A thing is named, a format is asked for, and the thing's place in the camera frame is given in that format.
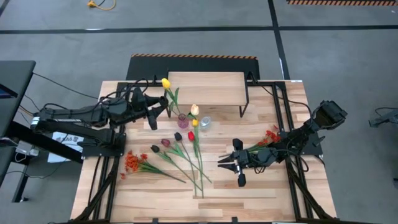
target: white paper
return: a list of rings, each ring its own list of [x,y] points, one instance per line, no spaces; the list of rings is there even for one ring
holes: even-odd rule
[[[78,146],[77,143],[83,141],[84,138],[80,137],[80,136],[74,136],[74,135],[71,135],[71,134],[68,134],[68,137],[65,138],[66,135],[67,134],[65,134],[65,133],[54,132],[52,134],[52,139],[54,139],[54,140],[56,140],[58,142],[62,142],[62,144],[66,145],[66,146],[68,146],[68,147],[70,147],[70,148],[72,148],[72,149],[74,149],[76,151],[81,152],[83,150],[83,148]],[[62,156],[58,156],[58,155],[55,155],[55,154],[52,154],[52,153],[49,154],[49,158],[47,159],[47,162],[49,162],[49,163],[65,162],[65,161],[69,161],[69,159],[65,159]]]

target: black table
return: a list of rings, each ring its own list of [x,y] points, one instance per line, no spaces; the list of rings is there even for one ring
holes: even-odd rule
[[[14,142],[25,141],[71,161],[83,163],[80,152],[47,136],[33,133],[31,129],[13,121],[33,76],[35,64],[35,61],[0,61],[0,84],[17,93],[15,98],[0,99],[0,137],[9,137]],[[17,162],[15,161],[15,157],[17,157],[15,150],[15,147],[0,147],[0,186],[9,164]],[[26,171],[30,158],[30,156],[27,156],[26,159],[19,162],[25,165],[23,172]],[[27,176],[22,175],[14,194],[13,202],[22,200],[27,178]]]

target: yellow and black hazard tape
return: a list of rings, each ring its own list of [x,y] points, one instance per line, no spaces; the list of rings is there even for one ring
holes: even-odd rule
[[[317,6],[398,6],[394,0],[390,1],[303,1],[289,0],[288,4],[317,5]]]
[[[131,57],[241,58],[241,59],[257,60],[257,57],[255,56],[237,56],[237,55],[132,54]]]

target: yellow tulip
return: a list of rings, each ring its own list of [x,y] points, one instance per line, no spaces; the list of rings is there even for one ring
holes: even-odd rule
[[[168,90],[170,88],[172,84],[166,79],[166,78],[162,78],[162,86],[163,88],[165,88],[166,90]]]
[[[197,119],[193,119],[192,120],[192,126],[194,126],[194,127],[198,126],[198,120]]]
[[[192,107],[191,107],[191,114],[194,115],[194,116],[198,115],[198,114],[199,114],[199,106],[197,106],[197,105],[192,105]]]

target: wooden table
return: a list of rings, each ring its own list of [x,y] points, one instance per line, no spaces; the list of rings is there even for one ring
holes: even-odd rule
[[[103,82],[101,96],[114,91],[117,83]],[[286,87],[290,100],[307,103],[302,82],[286,81]],[[149,87],[146,93],[150,96],[160,96],[164,90],[159,87]],[[177,126],[177,117],[173,114],[168,118],[165,111],[157,119],[156,131],[150,129],[146,119],[127,124],[126,151],[148,154],[150,163],[186,180],[187,183],[148,173],[129,174],[126,180],[121,180],[119,174],[111,222],[150,222],[152,218],[159,218],[160,222],[230,222],[231,217],[238,217],[240,222],[295,220],[284,162],[274,163],[262,174],[247,170],[245,174],[248,182],[243,188],[237,185],[237,175],[217,167],[219,156],[233,151],[233,138],[240,138],[245,146],[251,146],[262,139],[267,129],[277,125],[273,98],[261,87],[249,87],[249,97],[250,104],[243,118],[239,117],[237,108],[230,106],[200,108],[199,118],[211,116],[213,120],[209,130],[200,132],[204,173],[213,181],[211,184],[203,179],[204,199],[199,197],[200,194],[195,196],[193,184],[183,174],[165,163],[150,149],[153,144],[165,149],[160,139],[174,140],[174,133],[178,131],[183,135],[187,150],[193,152],[192,144],[187,139],[187,132],[193,130],[192,127],[182,131]],[[280,106],[285,118],[282,100]],[[309,119],[306,107],[293,103],[290,107],[296,128]],[[189,109],[190,106],[181,106],[181,111],[188,112]],[[191,174],[189,163],[174,155],[171,156],[186,170],[186,173]],[[323,165],[314,156],[303,156],[303,158],[310,167],[310,171],[305,173],[309,191],[325,211],[335,217],[335,208]],[[71,218],[78,216],[87,205],[96,161],[97,158],[91,157],[83,163]],[[94,193],[98,186],[100,169],[96,175]],[[124,158],[121,158],[119,172],[124,172]],[[297,191],[300,211],[305,217],[302,194],[298,189]],[[104,215],[107,195],[106,193],[102,200],[100,217]]]

